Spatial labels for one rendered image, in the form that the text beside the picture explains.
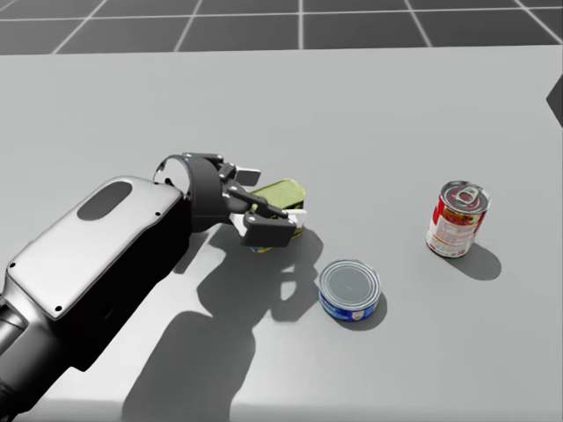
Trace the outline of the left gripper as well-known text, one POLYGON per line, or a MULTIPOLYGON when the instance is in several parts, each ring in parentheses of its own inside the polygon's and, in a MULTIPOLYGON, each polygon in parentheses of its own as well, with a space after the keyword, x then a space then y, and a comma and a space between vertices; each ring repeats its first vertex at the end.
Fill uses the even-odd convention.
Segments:
POLYGON ((228 220, 243 246, 286 247, 302 233, 307 212, 278 208, 247 192, 245 188, 256 186, 260 175, 260 170, 224 162, 217 154, 182 153, 165 158, 153 180, 183 193, 190 205, 193 232, 228 220))

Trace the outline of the green and blue rectangular can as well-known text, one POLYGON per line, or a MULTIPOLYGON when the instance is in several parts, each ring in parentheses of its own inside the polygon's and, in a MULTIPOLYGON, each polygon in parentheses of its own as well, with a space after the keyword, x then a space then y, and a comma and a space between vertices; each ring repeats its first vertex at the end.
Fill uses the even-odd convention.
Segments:
POLYGON ((252 194, 264 198, 270 205, 288 210, 303 210, 305 191, 293 179, 285 178, 252 191, 252 194))

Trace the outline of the blue flat can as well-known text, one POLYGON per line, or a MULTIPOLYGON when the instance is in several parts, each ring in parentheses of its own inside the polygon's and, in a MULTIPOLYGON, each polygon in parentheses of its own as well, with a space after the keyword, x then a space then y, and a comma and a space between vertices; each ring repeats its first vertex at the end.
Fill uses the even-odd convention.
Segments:
POLYGON ((359 322, 377 308, 382 287, 379 275, 358 259, 337 259, 318 280, 318 300, 327 314, 342 322, 359 322))

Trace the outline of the red and white can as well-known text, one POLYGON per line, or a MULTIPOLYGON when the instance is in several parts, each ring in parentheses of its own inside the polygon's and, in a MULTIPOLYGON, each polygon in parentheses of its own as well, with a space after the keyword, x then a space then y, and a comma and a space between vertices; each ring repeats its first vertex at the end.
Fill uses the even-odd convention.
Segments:
POLYGON ((472 247, 491 206, 491 196, 469 181, 446 183, 435 205, 426 243, 444 258, 461 258, 472 247))

